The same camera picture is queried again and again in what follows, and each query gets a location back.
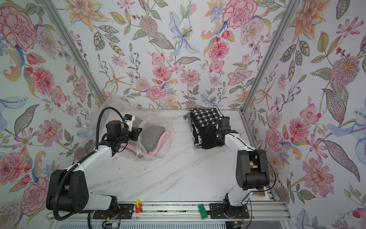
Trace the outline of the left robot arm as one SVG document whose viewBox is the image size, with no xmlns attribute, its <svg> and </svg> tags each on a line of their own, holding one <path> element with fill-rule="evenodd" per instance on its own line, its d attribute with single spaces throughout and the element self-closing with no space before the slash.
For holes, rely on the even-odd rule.
<svg viewBox="0 0 366 229">
<path fill-rule="evenodd" d="M 130 141 L 137 141 L 142 128 L 133 127 L 130 121 L 114 120 L 106 125 L 106 130 L 96 149 L 67 169 L 58 169 L 51 174 L 46 208 L 53 211 L 57 220 L 62 219 L 59 215 L 61 211 L 67 212 L 69 216 L 92 211 L 119 212 L 117 198 L 91 193 L 87 179 L 121 147 L 127 146 Z"/>
</svg>

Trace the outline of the grey fuzzy blanket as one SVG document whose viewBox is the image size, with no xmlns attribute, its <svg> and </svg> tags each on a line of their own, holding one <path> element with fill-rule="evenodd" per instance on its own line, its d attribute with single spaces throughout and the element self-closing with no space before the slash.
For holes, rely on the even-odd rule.
<svg viewBox="0 0 366 229">
<path fill-rule="evenodd" d="M 164 127 L 156 125 L 148 126 L 141 132 L 141 144 L 149 154 L 154 154 L 164 132 Z"/>
</svg>

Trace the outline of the clear plastic vacuum bag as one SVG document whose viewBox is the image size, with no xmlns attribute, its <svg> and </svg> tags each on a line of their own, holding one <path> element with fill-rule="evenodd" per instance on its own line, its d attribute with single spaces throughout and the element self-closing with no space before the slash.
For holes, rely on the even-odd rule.
<svg viewBox="0 0 366 229">
<path fill-rule="evenodd" d="M 82 129 L 88 137 L 94 139 L 96 143 L 100 143 L 103 135 L 107 132 L 106 125 L 114 120 L 124 122 L 125 114 L 135 116 L 135 121 L 132 125 L 133 127 L 140 127 L 144 130 L 151 125 L 161 126 L 165 128 L 165 131 L 170 132 L 170 136 L 154 156 L 138 156 L 127 148 L 123 152 L 117 154 L 133 161 L 148 161 L 165 157 L 170 150 L 173 141 L 173 124 L 171 119 L 162 118 L 155 113 L 134 108 L 125 98 L 118 96 L 111 96 L 108 98 L 91 117 L 83 122 Z M 139 135 L 137 141 L 130 141 L 128 143 L 133 143 L 138 147 L 141 147 L 141 136 Z"/>
</svg>

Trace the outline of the black smiley knitted blanket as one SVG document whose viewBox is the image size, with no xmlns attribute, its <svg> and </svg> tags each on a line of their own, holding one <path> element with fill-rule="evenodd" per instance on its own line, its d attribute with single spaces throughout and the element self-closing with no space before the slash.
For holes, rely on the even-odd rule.
<svg viewBox="0 0 366 229">
<path fill-rule="evenodd" d="M 216 139 L 215 132 L 219 120 L 216 109 L 194 108 L 189 111 L 193 129 L 194 143 L 202 149 L 222 147 L 224 144 Z"/>
</svg>

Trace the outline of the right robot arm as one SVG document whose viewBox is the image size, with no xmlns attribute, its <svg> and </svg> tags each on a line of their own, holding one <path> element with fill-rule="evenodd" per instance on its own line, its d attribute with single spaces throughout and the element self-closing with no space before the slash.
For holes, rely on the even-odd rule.
<svg viewBox="0 0 366 229">
<path fill-rule="evenodd" d="M 216 126 L 209 125 L 205 134 L 237 153 L 235 177 L 238 188 L 232 189 L 223 199 L 222 212 L 232 217 L 242 210 L 245 201 L 254 193 L 264 192 L 270 183 L 267 155 L 246 143 L 237 131 L 231 129 L 230 118 L 222 116 Z"/>
</svg>

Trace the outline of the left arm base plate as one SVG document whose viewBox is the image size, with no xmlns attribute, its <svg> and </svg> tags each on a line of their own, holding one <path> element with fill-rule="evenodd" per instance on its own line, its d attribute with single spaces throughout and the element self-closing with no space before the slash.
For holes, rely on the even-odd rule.
<svg viewBox="0 0 366 229">
<path fill-rule="evenodd" d="M 116 219 L 132 219 L 134 213 L 134 204 L 118 204 L 118 208 L 109 208 L 108 210 L 97 210 L 92 219 L 111 219 L 116 216 Z"/>
</svg>

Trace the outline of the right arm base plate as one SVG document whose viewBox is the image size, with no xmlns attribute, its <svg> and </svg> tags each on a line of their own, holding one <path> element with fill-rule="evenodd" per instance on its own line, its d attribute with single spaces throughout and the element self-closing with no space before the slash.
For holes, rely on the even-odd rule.
<svg viewBox="0 0 366 229">
<path fill-rule="evenodd" d="M 209 204 L 209 213 L 211 219 L 249 219 L 250 214 L 247 206 L 233 207 L 226 206 L 223 203 Z"/>
</svg>

